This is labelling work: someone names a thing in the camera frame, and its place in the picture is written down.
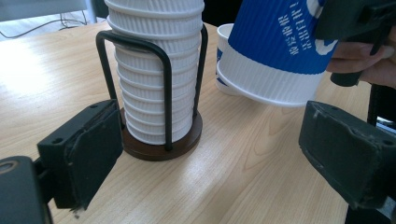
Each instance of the white cup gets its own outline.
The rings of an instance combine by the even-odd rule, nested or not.
[[[228,24],[223,24],[218,28],[218,51],[217,51],[217,63],[221,59],[222,52],[226,49],[228,46],[228,37],[230,36],[231,30],[233,29],[233,23],[228,23]],[[234,91],[233,88],[227,86],[219,77],[219,73],[221,71],[216,68],[216,87],[228,94],[228,95],[238,95],[239,93]]]

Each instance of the wooden base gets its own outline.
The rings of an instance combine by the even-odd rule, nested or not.
[[[125,123],[124,109],[121,110],[122,122]],[[198,143],[203,128],[202,117],[198,112],[192,118],[192,126],[189,132],[180,140],[172,144],[172,150],[165,150],[164,145],[155,146],[142,143],[134,138],[125,127],[122,130],[124,151],[144,161],[168,161],[184,155]]]

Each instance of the table surface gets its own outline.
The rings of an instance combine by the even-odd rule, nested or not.
[[[102,22],[0,42],[0,158],[35,160],[39,141],[109,99],[94,41],[107,29]],[[79,219],[49,203],[55,223],[344,223],[347,204],[299,148],[304,108],[220,92],[216,27],[207,29],[198,145],[170,161],[123,152]],[[120,96],[114,46],[106,48]],[[365,120],[369,94],[367,83],[341,88],[326,74],[316,100]]]

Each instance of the cable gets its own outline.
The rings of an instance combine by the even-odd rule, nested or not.
[[[79,27],[79,26],[67,26],[67,27],[59,29],[58,31],[67,30],[67,29],[76,28],[76,27]]]
[[[88,23],[87,23],[87,19],[86,19],[86,17],[85,17],[84,11],[81,11],[81,12],[82,12],[82,15],[84,16],[84,21],[64,19],[64,18],[62,18],[62,14],[61,14],[61,18],[60,18],[59,20],[46,22],[46,23],[41,24],[41,25],[39,25],[39,26],[37,26],[37,27],[31,29],[31,30],[28,30],[28,31],[26,31],[26,32],[24,32],[24,33],[22,33],[22,34],[20,34],[20,35],[7,36],[7,35],[3,34],[3,32],[1,32],[1,31],[0,31],[0,35],[2,35],[2,36],[5,37],[5,38],[8,38],[8,39],[14,39],[14,38],[21,37],[21,36],[23,36],[23,35],[27,35],[27,34],[31,33],[32,31],[34,31],[34,30],[36,30],[36,29],[38,29],[38,28],[41,28],[41,27],[43,27],[43,26],[45,26],[45,25],[48,25],[48,24],[50,24],[50,23],[57,22],[57,21],[60,21],[60,22],[62,23],[62,25],[65,26],[63,29],[68,29],[68,28],[77,27],[77,26],[69,27],[69,26],[67,26],[67,25],[64,24],[64,21],[73,21],[73,22],[81,23],[81,24],[83,24],[83,25],[87,25]]]

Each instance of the paper cup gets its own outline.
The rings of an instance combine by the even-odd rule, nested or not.
[[[264,103],[314,99],[336,45],[313,36],[320,11],[318,0],[245,0],[219,61],[221,80]]]
[[[165,144],[165,133],[148,133],[137,129],[130,122],[126,123],[128,132],[135,137],[137,140],[151,145],[163,145]],[[183,126],[180,130],[172,130],[172,142],[176,142],[184,137],[190,130],[192,126],[192,118],[189,120],[185,126]]]
[[[147,70],[134,69],[124,63],[119,62],[117,66],[119,76],[132,81],[134,83],[162,87],[163,86],[163,71],[152,72]],[[192,78],[196,78],[198,72],[198,65],[191,64],[191,66],[172,71],[172,85],[185,83]]]
[[[233,23],[228,23],[228,24],[223,24],[218,28],[218,51],[217,51],[217,63],[221,59],[222,52],[225,50],[225,48],[228,46],[228,37],[230,36],[231,30],[233,29]],[[228,94],[228,95],[239,95],[237,91],[235,91],[233,88],[230,88],[227,86],[219,77],[219,69],[216,68],[216,87]]]
[[[129,104],[127,101],[123,102],[125,111],[127,111],[132,117],[142,122],[152,123],[156,125],[165,124],[165,112],[162,111],[146,111]],[[193,100],[191,99],[187,104],[182,107],[172,109],[172,122],[178,121],[187,115],[192,115],[192,108],[194,106]]]
[[[113,33],[117,35],[129,36],[118,32],[117,30],[113,30]],[[201,32],[193,31],[187,36],[175,37],[174,39],[146,39],[146,38],[137,38],[141,40],[146,40],[150,43],[153,43],[163,49],[167,54],[178,53],[181,51],[185,51],[188,49],[192,49],[195,46],[201,45]]]
[[[164,99],[164,88],[163,87],[154,87],[154,86],[146,86],[138,83],[134,83],[120,78],[120,86],[126,91],[131,93],[134,96],[148,99],[148,100],[163,100]],[[172,85],[172,97],[178,97],[183,94],[186,94],[191,89],[195,89],[196,79],[193,78],[189,80],[187,83],[180,83],[177,85]]]
[[[142,111],[154,111],[154,112],[164,112],[164,100],[148,100],[141,97],[137,97],[127,92],[121,87],[122,90],[122,100],[124,103],[133,105],[135,108]],[[186,94],[178,97],[172,98],[172,111],[184,108],[194,101],[195,89],[191,89]]]
[[[108,9],[108,13],[111,24],[134,35],[187,35],[197,29],[202,29],[203,26],[201,12],[175,19],[142,17],[115,11],[111,8]]]
[[[203,0],[105,0],[119,12],[151,18],[183,18],[204,10]]]
[[[125,118],[126,121],[131,123],[136,129],[141,130],[145,133],[165,133],[165,123],[152,123],[150,121],[137,119],[134,117],[132,113],[125,110]],[[186,114],[184,117],[180,117],[178,119],[172,119],[172,132],[176,132],[182,129],[184,126],[188,125],[192,119],[192,108],[190,109],[190,113]]]
[[[153,53],[116,47],[115,57],[118,63],[126,64],[134,69],[154,72],[163,71],[163,62]],[[188,50],[168,54],[168,57],[172,65],[172,70],[176,71],[184,67],[191,67],[192,64],[198,64],[198,45]]]

